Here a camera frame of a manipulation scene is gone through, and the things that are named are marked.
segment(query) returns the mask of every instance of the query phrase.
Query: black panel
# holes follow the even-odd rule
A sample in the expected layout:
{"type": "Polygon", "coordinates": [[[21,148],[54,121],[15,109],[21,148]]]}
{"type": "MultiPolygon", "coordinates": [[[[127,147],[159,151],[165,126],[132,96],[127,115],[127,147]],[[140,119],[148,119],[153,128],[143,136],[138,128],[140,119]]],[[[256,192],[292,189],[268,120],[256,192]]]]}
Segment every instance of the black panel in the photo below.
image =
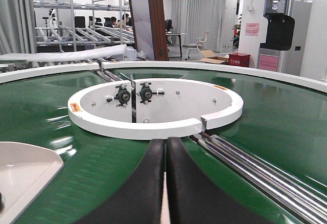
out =
{"type": "Polygon", "coordinates": [[[196,165],[180,138],[168,139],[166,164],[172,224],[271,223],[218,188],[196,165]]]}
{"type": "Polygon", "coordinates": [[[292,45],[295,21],[284,14],[266,14],[268,29],[266,42],[260,48],[274,50],[289,50],[292,45]]]}
{"type": "Polygon", "coordinates": [[[142,161],[118,191],[75,223],[160,223],[164,167],[164,141],[152,140],[142,161]]]}

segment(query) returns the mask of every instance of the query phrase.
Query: metal rack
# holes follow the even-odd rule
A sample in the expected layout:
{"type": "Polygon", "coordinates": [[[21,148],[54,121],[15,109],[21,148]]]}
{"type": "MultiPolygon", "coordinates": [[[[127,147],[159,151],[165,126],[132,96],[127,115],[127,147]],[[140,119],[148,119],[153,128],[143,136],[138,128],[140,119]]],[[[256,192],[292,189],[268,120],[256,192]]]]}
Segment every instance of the metal rack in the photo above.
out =
{"type": "Polygon", "coordinates": [[[93,25],[91,28],[76,28],[75,27],[75,9],[92,10],[93,19],[95,18],[94,11],[119,11],[122,18],[123,12],[129,11],[129,6],[123,5],[123,0],[119,0],[119,5],[101,5],[97,2],[105,0],[92,0],[91,4],[79,4],[70,0],[70,3],[63,3],[60,0],[54,2],[34,1],[35,8],[56,8],[57,19],[59,20],[59,9],[70,9],[72,16],[72,28],[59,26],[59,32],[67,32],[70,37],[63,37],[62,33],[57,33],[50,28],[36,28],[37,45],[52,45],[59,44],[60,51],[62,51],[63,44],[74,45],[74,51],[77,50],[77,44],[125,44],[134,43],[134,35],[122,28],[113,29],[108,27],[101,27],[93,25]]]}
{"type": "MultiPolygon", "coordinates": [[[[59,26],[59,31],[67,32],[69,36],[60,36],[56,31],[50,28],[37,27],[36,43],[38,46],[42,45],[63,45],[74,44],[72,40],[74,31],[72,28],[59,26]],[[51,31],[52,35],[47,36],[45,32],[51,31]]],[[[120,29],[109,28],[104,26],[96,26],[93,28],[75,28],[75,43],[76,44],[106,44],[117,45],[122,42],[127,44],[134,43],[134,35],[132,32],[122,29],[122,36],[120,36],[120,29]]]]}

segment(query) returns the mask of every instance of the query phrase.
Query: gray curtain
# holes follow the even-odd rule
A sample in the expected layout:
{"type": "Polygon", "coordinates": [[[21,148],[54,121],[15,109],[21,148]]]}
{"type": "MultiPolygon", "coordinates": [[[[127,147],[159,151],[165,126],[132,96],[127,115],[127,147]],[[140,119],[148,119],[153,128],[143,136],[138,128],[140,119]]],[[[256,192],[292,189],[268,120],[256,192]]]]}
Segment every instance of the gray curtain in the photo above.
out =
{"type": "Polygon", "coordinates": [[[0,0],[0,54],[36,53],[33,0],[0,0]]]}
{"type": "Polygon", "coordinates": [[[205,48],[220,51],[224,6],[225,0],[172,0],[174,32],[186,33],[182,43],[188,45],[209,30],[205,48]]]}

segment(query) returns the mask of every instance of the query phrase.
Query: bolt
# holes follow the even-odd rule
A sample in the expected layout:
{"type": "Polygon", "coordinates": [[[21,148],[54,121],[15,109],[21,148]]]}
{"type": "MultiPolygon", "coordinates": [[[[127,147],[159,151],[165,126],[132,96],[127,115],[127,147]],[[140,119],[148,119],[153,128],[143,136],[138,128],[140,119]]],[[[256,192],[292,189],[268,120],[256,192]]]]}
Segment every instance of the bolt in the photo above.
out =
{"type": "Polygon", "coordinates": [[[151,93],[149,91],[146,91],[144,93],[145,98],[149,99],[151,97],[151,93]]]}
{"type": "Polygon", "coordinates": [[[123,100],[127,101],[129,100],[129,94],[123,94],[123,100]]]}

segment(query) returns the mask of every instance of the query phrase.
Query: metal frame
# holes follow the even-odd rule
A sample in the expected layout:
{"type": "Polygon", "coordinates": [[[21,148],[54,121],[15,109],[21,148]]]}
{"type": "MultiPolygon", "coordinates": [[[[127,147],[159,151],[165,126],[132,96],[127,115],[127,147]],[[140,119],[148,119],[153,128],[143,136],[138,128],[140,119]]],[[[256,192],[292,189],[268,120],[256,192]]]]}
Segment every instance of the metal frame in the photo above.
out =
{"type": "Polygon", "coordinates": [[[120,16],[122,17],[122,13],[129,11],[128,6],[124,6],[122,0],[120,4],[117,5],[100,5],[96,4],[97,2],[101,2],[104,0],[92,0],[92,4],[77,4],[74,3],[73,0],[70,0],[70,3],[61,3],[60,0],[55,0],[55,2],[45,2],[45,1],[34,1],[34,8],[56,8],[57,9],[57,19],[59,21],[59,9],[70,9],[71,16],[72,16],[72,28],[59,26],[60,29],[66,30],[69,34],[73,37],[73,41],[65,41],[65,37],[61,37],[57,32],[52,31],[54,36],[47,37],[43,30],[49,30],[49,28],[36,28],[39,36],[37,38],[42,38],[43,41],[37,41],[37,45],[45,44],[45,45],[52,45],[58,44],[59,42],[59,49],[62,52],[62,45],[63,44],[73,44],[74,51],[77,51],[77,44],[90,44],[90,43],[97,43],[97,44],[125,44],[125,43],[134,43],[134,37],[130,36],[130,34],[126,33],[124,29],[120,29],[120,35],[117,36],[116,32],[106,29],[101,29],[103,32],[107,33],[109,37],[103,36],[95,31],[97,26],[93,25],[92,29],[89,28],[75,28],[75,9],[80,10],[92,10],[93,19],[95,18],[94,11],[101,10],[101,11],[119,11],[120,16]],[[76,34],[76,31],[82,33],[84,37],[81,37],[76,34]],[[111,38],[118,38],[120,41],[111,40],[111,38]]]}

